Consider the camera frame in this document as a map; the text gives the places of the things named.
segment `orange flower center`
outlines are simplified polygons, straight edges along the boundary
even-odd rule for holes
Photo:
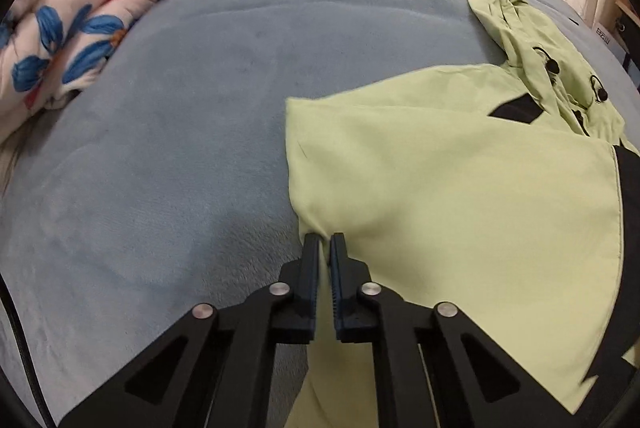
[[[120,29],[115,33],[113,33],[113,36],[109,40],[111,47],[115,49],[118,45],[120,45],[120,42],[122,42],[122,39],[125,37],[126,34],[127,34],[126,29]]]

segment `light green fabric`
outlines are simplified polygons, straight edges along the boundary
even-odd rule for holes
[[[522,0],[469,2],[508,62],[287,101],[290,199],[301,234],[342,231],[350,255],[406,300],[457,303],[575,411],[622,271],[612,144],[633,147],[549,18]],[[544,110],[532,124],[487,117],[526,92]],[[334,338],[321,265],[316,341],[287,428],[377,425],[370,349]]]

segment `bed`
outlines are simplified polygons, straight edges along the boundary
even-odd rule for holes
[[[640,145],[640,94],[562,0],[543,10]],[[0,201],[0,271],[56,421],[195,303],[228,306],[300,252],[284,101],[441,64],[501,64],[466,0],[162,0],[97,83],[36,124]],[[0,366],[37,414],[4,311]],[[304,353],[276,358],[282,426]]]

